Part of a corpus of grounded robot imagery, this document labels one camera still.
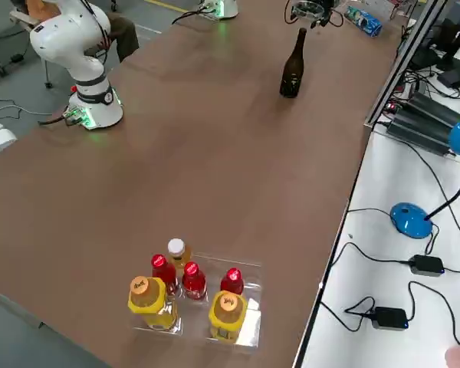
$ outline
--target white cable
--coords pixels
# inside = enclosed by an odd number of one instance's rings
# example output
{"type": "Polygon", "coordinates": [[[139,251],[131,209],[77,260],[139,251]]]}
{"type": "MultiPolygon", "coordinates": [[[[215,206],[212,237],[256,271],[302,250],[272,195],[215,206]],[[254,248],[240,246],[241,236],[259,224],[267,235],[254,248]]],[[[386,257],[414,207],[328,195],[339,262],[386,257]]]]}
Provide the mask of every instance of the white cable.
{"type": "Polygon", "coordinates": [[[35,113],[34,111],[29,111],[29,110],[25,109],[24,107],[17,106],[17,105],[2,106],[2,107],[0,107],[0,110],[8,109],[10,107],[17,107],[19,110],[25,111],[26,113],[29,113],[31,115],[45,115],[45,116],[53,115],[52,113],[35,113]]]}

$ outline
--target yellow bottle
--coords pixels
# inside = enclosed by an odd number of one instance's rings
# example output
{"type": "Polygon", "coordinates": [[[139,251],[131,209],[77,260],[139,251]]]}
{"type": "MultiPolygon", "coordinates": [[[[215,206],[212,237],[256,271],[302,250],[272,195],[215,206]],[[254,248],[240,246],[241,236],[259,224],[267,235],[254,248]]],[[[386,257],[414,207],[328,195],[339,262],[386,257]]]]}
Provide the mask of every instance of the yellow bottle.
{"type": "Polygon", "coordinates": [[[161,278],[134,278],[128,308],[141,315],[153,330],[169,330],[177,321],[176,302],[166,296],[166,285],[161,278]]]}
{"type": "Polygon", "coordinates": [[[234,343],[244,324],[247,301],[230,291],[220,291],[209,310],[210,332],[218,340],[234,343]]]}
{"type": "Polygon", "coordinates": [[[170,262],[176,266],[177,274],[184,273],[184,266],[191,260],[191,248],[181,239],[171,239],[167,245],[170,262]]]}

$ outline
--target bottle cap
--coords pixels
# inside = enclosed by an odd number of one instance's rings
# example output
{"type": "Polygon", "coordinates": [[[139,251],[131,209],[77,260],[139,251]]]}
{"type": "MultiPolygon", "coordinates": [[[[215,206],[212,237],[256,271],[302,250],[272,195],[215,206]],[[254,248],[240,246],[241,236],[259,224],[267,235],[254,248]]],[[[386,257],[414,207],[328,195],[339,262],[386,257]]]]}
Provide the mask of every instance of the bottle cap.
{"type": "Polygon", "coordinates": [[[220,307],[226,312],[232,312],[238,306],[238,299],[237,295],[233,293],[224,293],[222,297],[220,297],[220,307]]]}
{"type": "Polygon", "coordinates": [[[199,272],[199,266],[197,263],[191,261],[187,262],[186,266],[184,266],[184,274],[186,276],[195,276],[199,272]]]}
{"type": "Polygon", "coordinates": [[[186,251],[186,245],[181,239],[171,239],[167,245],[169,254],[173,257],[180,257],[186,251]]]}
{"type": "Polygon", "coordinates": [[[230,281],[240,281],[242,279],[242,273],[238,268],[233,267],[227,271],[227,278],[230,281]]]}
{"type": "Polygon", "coordinates": [[[165,266],[167,264],[167,260],[163,255],[154,255],[152,257],[152,267],[158,268],[165,266]]]}
{"type": "Polygon", "coordinates": [[[130,285],[133,294],[140,295],[148,290],[148,278],[145,276],[136,276],[130,285]]]}

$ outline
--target yellow tape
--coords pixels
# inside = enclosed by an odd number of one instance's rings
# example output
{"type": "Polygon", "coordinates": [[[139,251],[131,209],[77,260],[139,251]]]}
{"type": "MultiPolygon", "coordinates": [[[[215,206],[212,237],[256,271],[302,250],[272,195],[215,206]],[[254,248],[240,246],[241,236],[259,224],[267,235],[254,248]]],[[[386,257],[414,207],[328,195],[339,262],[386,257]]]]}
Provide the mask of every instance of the yellow tape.
{"type": "Polygon", "coordinates": [[[179,8],[179,7],[175,6],[175,5],[166,4],[165,2],[158,2],[157,0],[145,0],[145,1],[149,2],[150,4],[163,6],[164,8],[175,10],[176,12],[179,12],[179,13],[186,13],[187,12],[187,10],[185,10],[185,9],[179,8]]]}

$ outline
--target red bottle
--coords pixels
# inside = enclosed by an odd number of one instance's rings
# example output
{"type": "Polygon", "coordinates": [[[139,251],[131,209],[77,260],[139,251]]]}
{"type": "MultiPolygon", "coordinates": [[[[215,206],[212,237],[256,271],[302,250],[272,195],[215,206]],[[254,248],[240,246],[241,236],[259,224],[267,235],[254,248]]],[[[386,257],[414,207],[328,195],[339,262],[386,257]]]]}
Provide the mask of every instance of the red bottle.
{"type": "Polygon", "coordinates": [[[182,285],[187,297],[195,300],[203,299],[206,295],[206,277],[195,262],[187,262],[184,266],[182,285]]]}
{"type": "Polygon", "coordinates": [[[154,255],[152,257],[152,276],[161,278],[166,284],[168,295],[174,295],[177,290],[176,268],[172,263],[167,262],[163,255],[154,255]]]}
{"type": "Polygon", "coordinates": [[[242,273],[238,268],[230,268],[220,283],[220,290],[230,291],[234,294],[242,295],[244,291],[244,281],[242,273]]]}

